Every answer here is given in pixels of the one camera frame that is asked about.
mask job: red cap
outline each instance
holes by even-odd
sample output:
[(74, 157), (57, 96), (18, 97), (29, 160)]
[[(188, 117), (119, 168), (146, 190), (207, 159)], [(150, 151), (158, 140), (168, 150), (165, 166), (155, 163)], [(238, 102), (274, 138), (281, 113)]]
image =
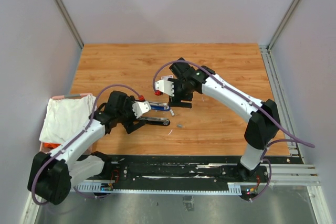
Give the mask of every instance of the red cap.
[(143, 95), (140, 95), (140, 96), (139, 96), (139, 101), (140, 101), (140, 102), (145, 101), (145, 97), (143, 97)]
[(162, 93), (160, 90), (156, 90), (156, 91), (155, 91), (155, 94), (156, 94), (157, 96), (159, 96), (159, 95), (162, 95), (163, 93)]

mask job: gray wall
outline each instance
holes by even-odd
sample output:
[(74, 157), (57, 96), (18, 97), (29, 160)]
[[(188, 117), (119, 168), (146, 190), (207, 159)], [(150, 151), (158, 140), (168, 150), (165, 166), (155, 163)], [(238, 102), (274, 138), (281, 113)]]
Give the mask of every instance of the gray wall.
[(297, 135), (336, 221), (336, 1), (302, 0), (273, 49)]
[(69, 91), (80, 49), (53, 0), (0, 8), (0, 222), (18, 223), (48, 99)]
[(292, 0), (63, 0), (85, 43), (266, 44)]

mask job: wooden table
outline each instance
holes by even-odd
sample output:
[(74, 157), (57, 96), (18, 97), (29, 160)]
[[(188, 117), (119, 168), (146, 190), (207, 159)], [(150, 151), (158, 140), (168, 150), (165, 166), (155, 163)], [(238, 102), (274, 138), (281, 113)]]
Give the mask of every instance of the wooden table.
[[(71, 93), (98, 92), (107, 85), (133, 87), (148, 101), (168, 102), (155, 96), (152, 79), (164, 63), (184, 57), (216, 71), (224, 80), (253, 97), (272, 98), (264, 63), (257, 44), (86, 44)], [(170, 75), (165, 68), (159, 77)], [(125, 88), (117, 88), (134, 95)], [(98, 101), (107, 101), (112, 90)], [(100, 139), (94, 151), (106, 154), (242, 155), (246, 123), (216, 100), (194, 93), (193, 108), (170, 112), (150, 111), (148, 116), (167, 117), (167, 127), (145, 125), (127, 134), (122, 125)], [(283, 138), (278, 133), (276, 139)], [(288, 155), (286, 143), (272, 146), (268, 154)]]

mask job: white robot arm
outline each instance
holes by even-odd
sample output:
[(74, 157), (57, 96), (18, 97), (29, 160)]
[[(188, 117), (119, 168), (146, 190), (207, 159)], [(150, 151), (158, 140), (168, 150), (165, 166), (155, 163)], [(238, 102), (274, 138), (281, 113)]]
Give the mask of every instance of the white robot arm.
[(277, 106), (272, 100), (262, 102), (262, 100), (243, 93), (223, 80), (213, 70), (205, 66), (202, 67), (222, 84), (216, 82), (202, 70), (195, 70), (189, 66), (189, 64), (179, 62), (170, 66), (170, 70), (177, 79), (159, 80), (155, 83), (155, 88), (170, 96), (170, 106), (191, 108), (191, 103), (181, 101), (191, 101), (193, 92), (197, 91), (198, 93), (216, 99), (241, 116), (247, 123), (244, 136), (247, 141), (247, 147), (244, 155), (241, 157), (240, 165), (247, 170), (246, 172), (253, 172), (260, 164), (260, 159), (262, 158), (267, 143), (276, 135), (278, 129), (268, 118), (260, 113), (257, 108), (252, 106), (251, 102), (247, 102), (242, 96), (267, 110), (275, 120), (279, 122)]
[[(94, 113), (90, 126), (88, 120), (70, 140), (49, 153), (39, 152), (33, 159), (28, 190), (34, 186), (35, 193), (57, 205), (70, 192), (70, 189), (83, 180), (102, 173), (110, 174), (111, 161), (108, 155), (95, 152), (82, 161), (78, 158), (98, 139), (110, 134), (112, 128), (121, 123), (127, 133), (145, 124), (157, 125), (157, 118), (142, 118), (151, 109), (147, 101), (136, 101), (133, 96), (113, 91), (107, 103), (103, 103)], [(41, 170), (37, 182), (34, 179)]]

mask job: white cloth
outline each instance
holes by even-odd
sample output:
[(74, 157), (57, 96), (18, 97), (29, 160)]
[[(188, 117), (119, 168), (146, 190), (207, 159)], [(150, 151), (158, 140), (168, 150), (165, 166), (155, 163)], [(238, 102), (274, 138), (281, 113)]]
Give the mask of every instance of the white cloth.
[(95, 98), (87, 95), (81, 99), (49, 99), (46, 118), (39, 140), (62, 144), (77, 133), (89, 118)]

